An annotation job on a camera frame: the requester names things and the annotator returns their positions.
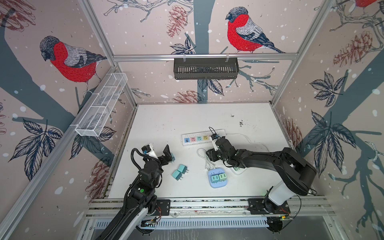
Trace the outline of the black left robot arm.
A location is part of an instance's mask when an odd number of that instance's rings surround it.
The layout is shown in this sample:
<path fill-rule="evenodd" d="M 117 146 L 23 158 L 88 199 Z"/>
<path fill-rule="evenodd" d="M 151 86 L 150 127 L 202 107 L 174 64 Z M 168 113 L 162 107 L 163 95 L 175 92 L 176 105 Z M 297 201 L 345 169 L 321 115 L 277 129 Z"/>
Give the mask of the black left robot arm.
<path fill-rule="evenodd" d="M 164 148 L 162 156 L 156 156 L 149 144 L 141 150 L 132 149 L 130 158 L 138 169 L 138 175 L 124 194 L 123 206 L 97 237 L 98 240 L 126 240 L 134 230 L 149 236 L 153 230 L 142 229 L 139 224 L 148 214 L 162 213 L 155 192 L 162 184 L 163 166 L 174 161 L 169 145 Z"/>

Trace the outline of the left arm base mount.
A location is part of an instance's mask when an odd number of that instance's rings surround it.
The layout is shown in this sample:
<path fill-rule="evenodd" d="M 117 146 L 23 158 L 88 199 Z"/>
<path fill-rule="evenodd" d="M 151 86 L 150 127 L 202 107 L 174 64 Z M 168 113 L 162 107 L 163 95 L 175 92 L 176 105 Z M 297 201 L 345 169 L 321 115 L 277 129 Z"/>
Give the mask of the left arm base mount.
<path fill-rule="evenodd" d="M 148 216 L 168 216 L 170 214 L 171 201 L 168 199 L 157 199 L 151 202 L 148 208 Z"/>

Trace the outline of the white multicolour power strip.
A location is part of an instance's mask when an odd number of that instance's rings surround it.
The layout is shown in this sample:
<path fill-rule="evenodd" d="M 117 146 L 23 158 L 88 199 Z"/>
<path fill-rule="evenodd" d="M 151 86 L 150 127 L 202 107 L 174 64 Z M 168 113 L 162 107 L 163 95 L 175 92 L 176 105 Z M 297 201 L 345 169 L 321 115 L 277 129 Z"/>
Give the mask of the white multicolour power strip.
<path fill-rule="evenodd" d="M 219 137 L 226 136 L 226 132 L 224 129 L 219 129 L 215 131 L 208 130 L 204 132 L 183 134 L 181 137 L 181 142 L 184 147 L 191 145 L 211 144 L 211 136 L 213 134 L 217 134 Z"/>

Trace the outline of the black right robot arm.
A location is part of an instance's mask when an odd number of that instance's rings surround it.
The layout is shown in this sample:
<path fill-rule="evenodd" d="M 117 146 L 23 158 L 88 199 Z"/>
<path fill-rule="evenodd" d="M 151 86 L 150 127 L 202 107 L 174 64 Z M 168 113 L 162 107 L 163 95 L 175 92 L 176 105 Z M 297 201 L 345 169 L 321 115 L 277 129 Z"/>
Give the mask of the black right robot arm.
<path fill-rule="evenodd" d="M 216 137 L 206 151 L 209 161 L 222 161 L 228 168 L 260 168 L 279 174 L 281 181 L 272 186 L 264 199 L 249 208 L 259 214 L 277 214 L 291 197 L 308 195 L 317 174 L 315 167 L 291 148 L 277 152 L 252 152 L 235 149 L 225 137 Z"/>

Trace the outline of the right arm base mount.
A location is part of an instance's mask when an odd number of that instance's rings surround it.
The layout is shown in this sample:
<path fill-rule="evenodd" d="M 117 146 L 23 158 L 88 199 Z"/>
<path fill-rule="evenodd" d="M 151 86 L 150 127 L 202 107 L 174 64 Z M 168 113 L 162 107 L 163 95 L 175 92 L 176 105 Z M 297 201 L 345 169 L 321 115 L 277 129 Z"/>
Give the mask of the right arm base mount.
<path fill-rule="evenodd" d="M 248 199 L 247 210 L 251 215 L 290 215 L 291 211 L 287 202 L 281 206 L 274 204 L 268 198 L 251 198 Z"/>

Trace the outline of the white square socket hub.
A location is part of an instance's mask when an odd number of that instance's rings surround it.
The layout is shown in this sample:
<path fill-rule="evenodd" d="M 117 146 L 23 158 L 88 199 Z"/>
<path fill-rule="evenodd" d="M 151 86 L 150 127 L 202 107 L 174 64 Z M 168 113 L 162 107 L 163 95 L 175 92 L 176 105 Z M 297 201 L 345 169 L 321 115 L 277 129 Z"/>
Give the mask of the white square socket hub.
<path fill-rule="evenodd" d="M 235 175 L 241 175 L 243 174 L 245 171 L 247 170 L 247 168 L 237 168 L 237 167 L 234 167 L 234 168 L 231 168 L 231 171 L 235 174 Z"/>

